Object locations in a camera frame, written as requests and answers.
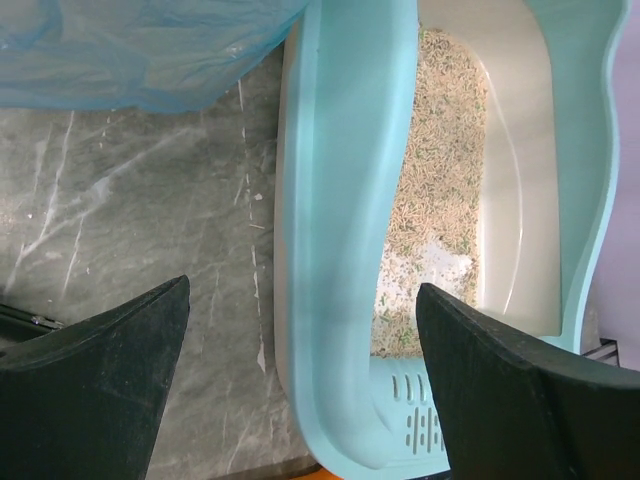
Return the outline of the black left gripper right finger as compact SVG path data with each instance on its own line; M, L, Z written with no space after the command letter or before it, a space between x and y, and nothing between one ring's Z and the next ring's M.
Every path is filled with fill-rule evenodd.
M424 283L416 318L454 479L636 479L639 374Z

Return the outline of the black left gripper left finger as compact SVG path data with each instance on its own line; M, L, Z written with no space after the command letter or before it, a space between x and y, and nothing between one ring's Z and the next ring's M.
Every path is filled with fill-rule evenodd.
M182 275L1 350L4 479L143 479L190 305Z

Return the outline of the light blue litter box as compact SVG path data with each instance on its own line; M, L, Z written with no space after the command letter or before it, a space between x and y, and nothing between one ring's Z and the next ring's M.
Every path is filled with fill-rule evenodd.
M448 469L424 362L370 353L416 98L418 30L488 77L479 309L578 352L619 171L612 70L628 1L313 1L285 43L274 227L280 382L345 479Z

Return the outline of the trash bin with blue bag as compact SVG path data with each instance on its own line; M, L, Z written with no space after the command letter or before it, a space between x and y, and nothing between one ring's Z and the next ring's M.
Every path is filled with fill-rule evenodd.
M1 104L158 113L213 103L286 37L304 1L4 1Z

